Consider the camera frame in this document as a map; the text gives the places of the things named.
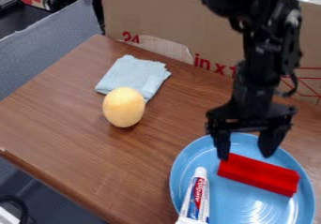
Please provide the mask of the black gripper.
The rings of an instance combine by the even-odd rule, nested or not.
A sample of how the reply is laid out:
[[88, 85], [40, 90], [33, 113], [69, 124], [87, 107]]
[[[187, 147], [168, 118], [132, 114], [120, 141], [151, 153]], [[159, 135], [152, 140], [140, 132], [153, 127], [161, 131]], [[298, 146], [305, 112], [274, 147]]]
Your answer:
[[207, 132], [216, 148], [216, 156], [227, 160], [231, 149], [231, 132], [259, 131], [258, 148], [263, 157], [271, 157], [289, 130], [297, 109], [291, 105], [275, 103], [273, 96], [289, 97], [278, 93], [275, 87], [279, 76], [270, 69], [263, 72], [240, 62], [232, 79], [230, 100], [206, 113]]

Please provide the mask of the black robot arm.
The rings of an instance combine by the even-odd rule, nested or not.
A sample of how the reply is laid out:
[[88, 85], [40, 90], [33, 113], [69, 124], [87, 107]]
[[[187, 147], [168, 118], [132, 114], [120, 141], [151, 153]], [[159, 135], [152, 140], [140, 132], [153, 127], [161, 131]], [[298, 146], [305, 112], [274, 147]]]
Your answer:
[[259, 133], [258, 148], [270, 157], [291, 129], [297, 109], [275, 103], [273, 98], [290, 97], [295, 91], [277, 87], [287, 76], [298, 83], [294, 70], [302, 52], [299, 32], [301, 7], [297, 0], [200, 0], [218, 16], [226, 18], [243, 37], [243, 60], [235, 66], [230, 101], [207, 111], [207, 133], [216, 156], [230, 157], [231, 133]]

